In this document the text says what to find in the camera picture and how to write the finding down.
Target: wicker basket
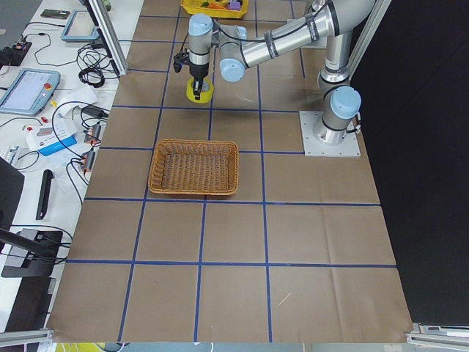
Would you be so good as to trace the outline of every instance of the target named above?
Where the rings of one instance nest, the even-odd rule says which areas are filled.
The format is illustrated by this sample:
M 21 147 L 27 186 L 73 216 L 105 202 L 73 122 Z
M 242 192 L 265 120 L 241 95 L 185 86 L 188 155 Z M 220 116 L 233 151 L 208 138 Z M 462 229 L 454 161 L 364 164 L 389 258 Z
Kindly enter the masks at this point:
M 235 143 L 164 139 L 155 148 L 148 186 L 155 193 L 230 195 L 237 179 Z

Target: white table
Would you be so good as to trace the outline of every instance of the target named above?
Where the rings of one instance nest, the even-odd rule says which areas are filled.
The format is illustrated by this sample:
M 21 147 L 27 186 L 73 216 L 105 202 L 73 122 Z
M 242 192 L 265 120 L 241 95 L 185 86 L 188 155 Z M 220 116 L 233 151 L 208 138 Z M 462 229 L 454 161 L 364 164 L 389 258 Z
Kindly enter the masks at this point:
M 117 33 L 117 37 L 120 40 L 131 40 L 137 21 L 139 19 L 139 13 L 143 0 L 113 0 L 112 1 L 112 10 L 109 12 L 114 29 Z M 63 20 L 54 20 L 54 19 L 44 19 L 40 17 L 40 13 L 44 9 L 58 9 L 58 10 L 78 10 L 84 9 L 84 7 L 79 3 L 78 0 L 43 0 L 42 4 L 39 6 L 38 10 L 34 14 L 31 21 L 42 21 L 49 23 L 65 24 L 66 21 Z M 24 35 L 30 33 L 45 32 L 51 36 L 51 47 L 46 48 L 38 53 L 38 57 L 41 62 L 50 62 L 50 63 L 63 63 L 73 61 L 76 58 L 77 49 L 80 48 L 83 43 L 66 43 L 60 39 L 62 33 L 62 28 L 53 27 L 53 26 L 43 26 L 43 25 L 30 25 L 26 28 Z M 39 48 L 42 48 L 44 45 L 48 44 L 48 38 L 46 36 L 31 36 L 28 38 L 28 41 L 33 43 L 32 47 L 29 49 L 28 54 L 26 55 L 22 65 L 20 67 L 11 67 L 10 71 L 6 74 L 0 76 L 0 87 L 8 87 L 16 78 L 19 70 L 22 68 L 39 68 L 42 70 L 57 70 L 61 74 L 61 81 L 58 89 L 54 93 L 54 100 L 60 101 L 66 94 L 68 94 L 72 89 L 82 87 L 83 84 L 78 80 L 78 66 L 76 64 L 61 66 L 61 67 L 52 67 L 47 65 L 39 65 L 34 58 L 34 52 Z M 122 43 L 122 50 L 127 56 L 130 48 L 130 43 Z M 6 68 L 2 68 L 0 73 L 6 72 Z M 96 105 L 103 107 L 105 109 L 110 109 L 116 90 L 118 87 L 118 80 L 109 80 L 105 85 L 99 89 L 96 89 L 95 92 L 98 97 L 98 102 Z M 36 117 L 47 117 L 51 118 L 53 113 L 53 108 L 50 105 L 47 105 L 43 111 L 41 111 Z M 75 134 L 77 139 L 77 144 L 71 147 L 72 150 L 77 153 L 83 153 L 89 150 L 89 145 L 84 144 L 84 133 L 82 132 L 83 128 L 80 126 L 80 118 L 75 117 L 75 123 L 77 124 L 78 132 Z M 10 120 L 13 117 L 18 117 L 19 115 L 11 114 L 0 114 L 0 124 Z M 67 114 L 66 118 L 71 117 L 71 112 Z M 0 141 L 1 145 L 16 144 L 22 147 L 27 147 L 25 135 L 26 131 L 23 131 L 22 128 L 24 125 L 36 123 L 34 120 L 16 120 L 10 122 L 8 125 L 5 125 L 3 128 L 0 128 Z M 73 157 L 70 151 L 61 150 L 60 152 L 54 153 L 48 157 L 40 156 L 39 161 L 30 169 L 25 170 L 23 173 L 25 175 L 25 183 L 23 194 L 21 196 L 20 204 L 15 215 L 14 224 L 44 224 L 51 225 L 55 227 L 60 227 L 68 232 L 73 234 L 73 231 L 78 220 L 78 216 L 81 210 L 81 204 L 78 201 L 78 197 L 73 189 L 70 181 L 68 180 L 67 174 L 65 173 L 65 164 Z M 24 162 L 24 166 L 28 165 L 28 160 L 21 160 Z M 53 180 L 51 187 L 51 194 L 48 203 L 48 212 L 45 215 L 45 218 L 42 221 L 36 221 L 36 209 L 37 209 L 37 200 L 39 199 L 40 185 L 43 177 L 43 170 L 51 169 L 54 172 L 55 179 Z M 78 176 L 74 177 L 75 184 L 78 187 L 78 190 L 81 192 L 82 196 L 86 192 L 85 184 L 78 179 Z M 12 232 L 17 232 L 21 230 L 21 227 L 12 227 Z M 10 246 L 6 245 L 4 247 L 3 253 L 8 253 Z M 67 250 L 63 247 L 59 250 L 58 257 L 64 257 L 67 255 Z M 0 270 L 4 266 L 6 257 L 4 255 L 0 256 Z M 57 279 L 57 284 L 59 283 L 60 277 L 63 271 L 63 265 L 56 265 L 51 277 Z M 5 330 L 7 321 L 9 319 L 12 305 L 15 301 L 16 294 L 18 292 L 21 279 L 19 278 L 3 278 L 0 277 L 0 332 Z M 53 294 L 53 299 L 55 298 L 56 290 L 59 285 L 56 285 L 55 292 Z

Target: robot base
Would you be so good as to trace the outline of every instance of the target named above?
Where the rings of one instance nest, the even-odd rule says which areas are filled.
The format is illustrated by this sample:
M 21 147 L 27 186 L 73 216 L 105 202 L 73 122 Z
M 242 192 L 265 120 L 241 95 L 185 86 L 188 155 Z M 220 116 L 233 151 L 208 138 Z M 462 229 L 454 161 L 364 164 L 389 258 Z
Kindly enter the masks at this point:
M 323 111 L 300 111 L 301 134 L 303 136 L 303 148 L 306 156 L 348 157 L 357 158 L 360 154 L 357 136 L 349 133 L 339 145 L 326 145 L 319 142 L 313 134 L 313 126 L 322 118 Z

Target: black bracket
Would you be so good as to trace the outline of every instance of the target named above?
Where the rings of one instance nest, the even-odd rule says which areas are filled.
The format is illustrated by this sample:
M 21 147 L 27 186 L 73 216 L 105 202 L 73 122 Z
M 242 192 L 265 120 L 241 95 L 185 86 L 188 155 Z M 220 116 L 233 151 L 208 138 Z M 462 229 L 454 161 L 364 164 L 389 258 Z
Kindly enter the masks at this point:
M 184 51 L 180 51 L 173 57 L 173 68 L 176 73 L 181 72 L 183 65 L 189 66 L 188 49 L 185 49 Z

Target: connector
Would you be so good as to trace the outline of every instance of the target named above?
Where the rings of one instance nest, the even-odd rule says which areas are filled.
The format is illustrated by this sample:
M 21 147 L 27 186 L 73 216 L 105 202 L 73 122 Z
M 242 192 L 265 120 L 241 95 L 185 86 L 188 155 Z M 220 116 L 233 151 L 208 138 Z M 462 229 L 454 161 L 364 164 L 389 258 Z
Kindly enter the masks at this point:
M 91 48 L 97 50 L 97 49 L 104 49 L 104 44 L 101 39 L 96 39 L 91 42 Z
M 96 144 L 100 141 L 101 125 L 97 123 L 85 131 L 85 143 Z
M 93 164 L 95 163 L 96 152 L 91 149 L 90 151 L 81 154 L 83 160 L 81 161 L 80 168 L 83 172 L 91 172 Z

